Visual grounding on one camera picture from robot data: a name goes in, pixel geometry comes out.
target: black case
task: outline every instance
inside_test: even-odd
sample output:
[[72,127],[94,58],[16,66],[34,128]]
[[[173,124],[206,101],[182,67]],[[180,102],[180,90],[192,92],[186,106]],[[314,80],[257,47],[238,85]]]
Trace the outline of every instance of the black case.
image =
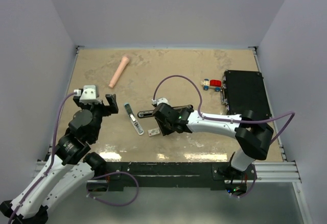
[[271,117],[263,76],[260,72],[225,71],[221,101],[226,105],[228,115],[252,110],[258,119]]

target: toy car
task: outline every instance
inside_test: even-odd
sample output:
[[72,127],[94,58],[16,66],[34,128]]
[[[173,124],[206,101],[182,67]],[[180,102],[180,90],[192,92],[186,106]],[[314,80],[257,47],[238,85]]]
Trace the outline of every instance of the toy car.
[[221,81],[215,79],[209,81],[209,79],[205,79],[203,82],[201,82],[201,85],[203,85],[204,90],[214,88],[216,92],[219,92],[221,88]]

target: table top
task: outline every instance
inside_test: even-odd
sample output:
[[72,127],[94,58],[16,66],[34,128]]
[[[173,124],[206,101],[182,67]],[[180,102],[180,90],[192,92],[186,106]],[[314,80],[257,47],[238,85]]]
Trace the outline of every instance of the table top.
[[[124,54],[131,57],[116,86],[108,87]],[[148,130],[157,128],[154,118],[138,119],[145,133],[139,136],[124,109],[130,103],[134,114],[151,110],[151,99],[158,83],[167,76],[179,74],[193,80],[201,91],[201,111],[226,114],[220,92],[203,90],[205,78],[221,80],[225,70],[257,71],[252,50],[188,49],[82,49],[79,52],[69,93],[84,85],[99,87],[100,99],[116,94],[119,113],[104,117],[97,143],[92,151],[107,161],[138,162],[210,162],[227,161],[239,149],[235,139],[211,133],[173,133],[149,137]],[[158,90],[172,106],[192,104],[197,109],[199,97],[194,87],[181,78],[171,78]],[[63,109],[58,129],[60,138],[79,108],[69,99]],[[267,161],[282,161],[278,143],[271,145]]]

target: pink rolling pin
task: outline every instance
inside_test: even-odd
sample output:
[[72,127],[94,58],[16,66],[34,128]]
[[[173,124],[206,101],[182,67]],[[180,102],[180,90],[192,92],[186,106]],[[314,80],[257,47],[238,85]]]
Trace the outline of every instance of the pink rolling pin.
[[109,83],[109,88],[113,88],[118,81],[119,77],[121,76],[125,66],[129,63],[129,58],[127,56],[122,57],[122,61],[119,64],[117,71],[114,73],[110,83]]

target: wooden table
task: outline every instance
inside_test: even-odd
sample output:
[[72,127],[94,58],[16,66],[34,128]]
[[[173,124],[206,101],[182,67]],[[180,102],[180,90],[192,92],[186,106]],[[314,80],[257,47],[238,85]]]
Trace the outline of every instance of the wooden table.
[[[124,54],[131,61],[114,89],[108,87]],[[204,91],[203,79],[220,79],[230,70],[257,71],[251,50],[186,50],[186,49],[84,49],[80,50],[69,86],[69,92],[84,85],[99,87],[100,98],[116,94],[119,114],[103,119],[99,140],[92,151],[107,161],[139,162],[204,162],[227,161],[239,148],[235,139],[211,133],[173,133],[169,136],[148,136],[148,129],[158,127],[154,118],[139,119],[145,133],[139,136],[123,107],[130,103],[135,115],[140,110],[153,109],[151,99],[158,83],[166,76],[185,75],[192,79],[203,96],[202,112],[226,114],[220,103],[220,92]],[[199,97],[194,87],[186,80],[172,78],[160,87],[157,97],[165,97],[172,106],[192,104],[195,109]],[[61,137],[78,111],[72,99],[64,107],[59,124]],[[282,161],[278,143],[269,150],[268,161]]]

